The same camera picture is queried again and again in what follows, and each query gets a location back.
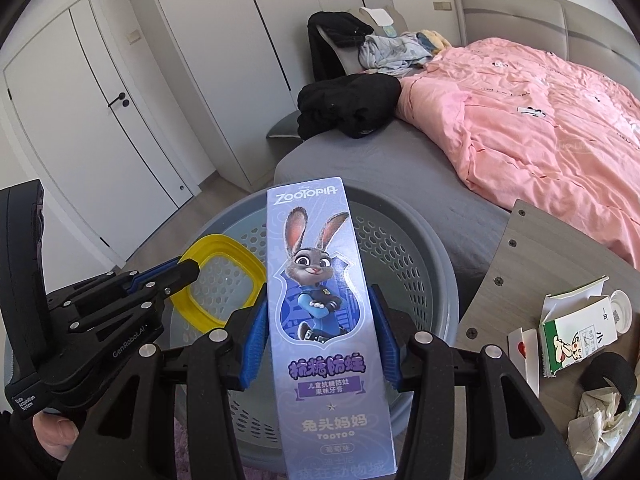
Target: finger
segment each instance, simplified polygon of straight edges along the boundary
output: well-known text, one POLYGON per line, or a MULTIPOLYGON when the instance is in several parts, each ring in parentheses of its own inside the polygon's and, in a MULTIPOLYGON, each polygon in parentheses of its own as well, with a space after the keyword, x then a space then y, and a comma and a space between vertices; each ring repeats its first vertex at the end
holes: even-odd
POLYGON ((71 446, 79 434, 76 425, 68 418, 44 412, 33 417, 33 429, 43 446, 71 446))
POLYGON ((59 446, 55 444, 46 444, 40 443, 42 449, 49 453, 53 458, 56 458, 62 462, 66 460, 66 457, 69 456, 69 448, 65 446, 59 446))

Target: blue gripper pad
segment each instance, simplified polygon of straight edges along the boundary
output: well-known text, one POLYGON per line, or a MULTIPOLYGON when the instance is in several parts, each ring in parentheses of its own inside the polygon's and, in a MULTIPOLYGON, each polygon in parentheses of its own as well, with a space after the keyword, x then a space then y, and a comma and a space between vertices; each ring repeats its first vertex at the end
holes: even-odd
POLYGON ((386 320, 380 298, 378 298, 372 287, 369 287, 367 290, 369 291, 373 323, 376 327, 376 337, 378 338, 378 347, 380 348, 382 371, 385 379, 397 390, 402 379, 402 373, 400 371, 400 349, 396 344, 396 339, 394 338, 391 327, 386 320))
POLYGON ((242 349, 242 371, 240 372, 239 380, 245 389, 258 376, 260 361, 269 337, 266 296, 264 301, 259 306, 254 306, 254 308, 257 308, 258 312, 255 315, 254 324, 242 349))
POLYGON ((172 267, 175 267, 179 261, 180 261, 180 256, 178 256, 177 258, 174 258, 173 260, 169 260, 164 264, 155 266, 152 269, 146 270, 145 272, 140 272, 140 274, 137 275, 131 282, 131 286, 127 290, 127 294, 133 294, 134 292, 142 288, 143 283, 148 282, 149 280, 151 280, 153 277, 157 276, 161 272, 165 272, 167 269, 171 269, 172 267))

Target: gray bed sheet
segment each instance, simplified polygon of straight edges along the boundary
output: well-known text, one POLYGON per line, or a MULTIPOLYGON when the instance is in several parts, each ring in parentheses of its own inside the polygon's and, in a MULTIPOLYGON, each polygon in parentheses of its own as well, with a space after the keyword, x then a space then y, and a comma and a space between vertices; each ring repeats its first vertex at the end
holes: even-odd
POLYGON ((462 316, 494 258, 509 213, 467 189, 444 152, 398 119, 363 139, 332 130, 305 141, 280 162, 274 182, 329 176, 400 198, 429 222, 451 258, 462 316))

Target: cup lid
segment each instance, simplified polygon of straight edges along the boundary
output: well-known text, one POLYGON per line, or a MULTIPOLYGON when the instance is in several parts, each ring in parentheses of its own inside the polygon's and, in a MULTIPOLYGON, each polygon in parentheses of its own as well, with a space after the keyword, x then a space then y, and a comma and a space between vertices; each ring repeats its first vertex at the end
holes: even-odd
POLYGON ((628 332, 634 318, 634 311, 631 308, 631 300, 622 290, 616 290, 611 295, 611 309, 613 319, 616 322, 616 331, 619 334, 628 332))

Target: pink duvet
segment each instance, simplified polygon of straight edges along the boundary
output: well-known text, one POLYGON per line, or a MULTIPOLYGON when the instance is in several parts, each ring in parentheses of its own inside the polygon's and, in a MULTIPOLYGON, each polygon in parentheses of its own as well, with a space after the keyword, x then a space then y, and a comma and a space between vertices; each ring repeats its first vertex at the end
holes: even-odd
POLYGON ((401 82, 397 115, 469 189, 509 210, 526 200, 640 269, 640 102, 629 90, 497 38, 447 49, 401 82))

